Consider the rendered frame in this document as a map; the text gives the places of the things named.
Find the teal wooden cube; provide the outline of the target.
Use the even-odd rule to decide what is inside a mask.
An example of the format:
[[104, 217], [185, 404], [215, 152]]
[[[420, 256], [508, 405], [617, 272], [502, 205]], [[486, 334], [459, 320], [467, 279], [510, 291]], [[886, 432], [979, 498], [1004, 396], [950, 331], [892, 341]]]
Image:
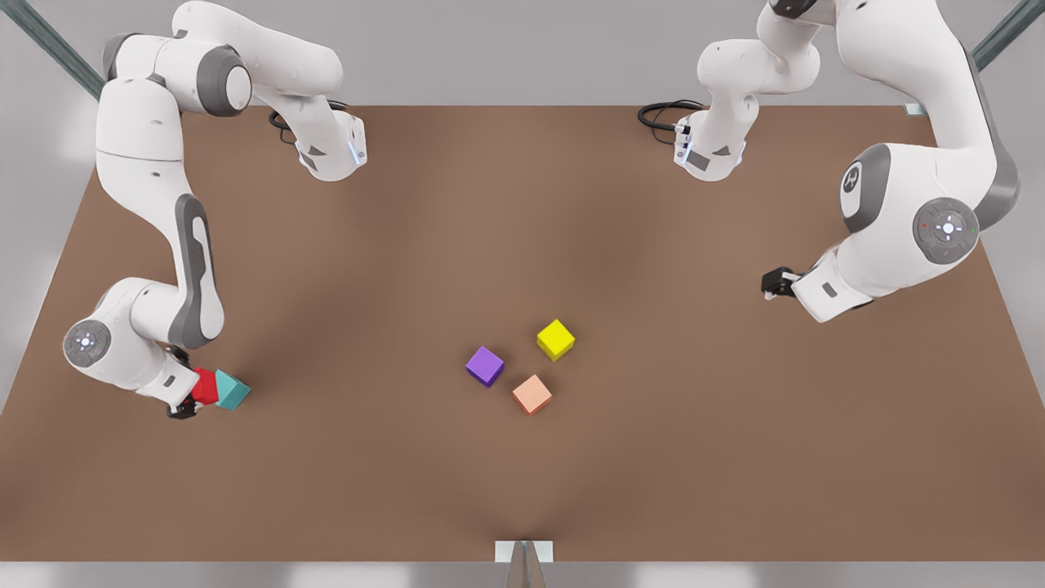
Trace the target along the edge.
[[246, 396], [250, 394], [251, 387], [227, 372], [216, 371], [214, 372], [214, 377], [216, 378], [216, 389], [219, 395], [216, 406], [230, 411], [238, 408]]

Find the yellow wooden cube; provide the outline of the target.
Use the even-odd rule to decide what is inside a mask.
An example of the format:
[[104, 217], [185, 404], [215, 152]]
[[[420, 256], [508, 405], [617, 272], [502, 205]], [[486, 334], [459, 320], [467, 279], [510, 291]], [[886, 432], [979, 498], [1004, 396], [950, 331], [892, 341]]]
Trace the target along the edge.
[[555, 319], [538, 332], [536, 342], [549, 360], [555, 362], [572, 349], [576, 338], [560, 320]]

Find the salmon wooden cube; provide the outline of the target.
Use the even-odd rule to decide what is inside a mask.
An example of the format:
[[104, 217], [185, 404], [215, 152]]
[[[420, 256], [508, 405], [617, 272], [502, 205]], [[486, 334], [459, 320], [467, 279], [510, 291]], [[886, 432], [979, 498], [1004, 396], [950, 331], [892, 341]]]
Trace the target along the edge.
[[533, 414], [542, 409], [553, 398], [551, 390], [545, 387], [544, 382], [539, 379], [536, 373], [529, 376], [518, 387], [515, 387], [512, 391], [512, 395], [513, 399], [518, 402], [518, 405], [527, 416], [533, 416]]

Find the purple wooden cube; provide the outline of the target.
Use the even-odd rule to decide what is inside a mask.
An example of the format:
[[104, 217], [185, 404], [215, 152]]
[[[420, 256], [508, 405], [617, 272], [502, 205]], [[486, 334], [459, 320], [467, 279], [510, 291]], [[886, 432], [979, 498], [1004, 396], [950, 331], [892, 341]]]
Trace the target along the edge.
[[478, 382], [490, 389], [496, 382], [505, 366], [505, 361], [497, 357], [493, 351], [487, 349], [486, 346], [480, 346], [473, 357], [465, 364], [465, 369]]

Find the silver frame post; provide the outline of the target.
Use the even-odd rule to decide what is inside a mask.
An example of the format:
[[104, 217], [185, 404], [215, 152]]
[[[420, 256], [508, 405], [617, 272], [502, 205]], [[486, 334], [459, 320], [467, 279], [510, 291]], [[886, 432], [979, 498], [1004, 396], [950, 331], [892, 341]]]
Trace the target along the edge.
[[507, 563], [506, 588], [545, 588], [542, 564], [554, 561], [553, 541], [496, 541], [494, 562]]
[[1016, 89], [1029, 83], [1031, 69], [1042, 60], [1045, 0], [937, 0], [945, 22], [974, 60], [979, 71], [1000, 57], [1021, 36], [1029, 41], [1031, 58], [1015, 62]]
[[29, 0], [0, 0], [0, 11], [5, 11], [11, 22], [55, 60], [60, 67], [93, 97], [93, 100], [100, 100], [104, 79], [53, 29], [44, 16], [30, 5]]

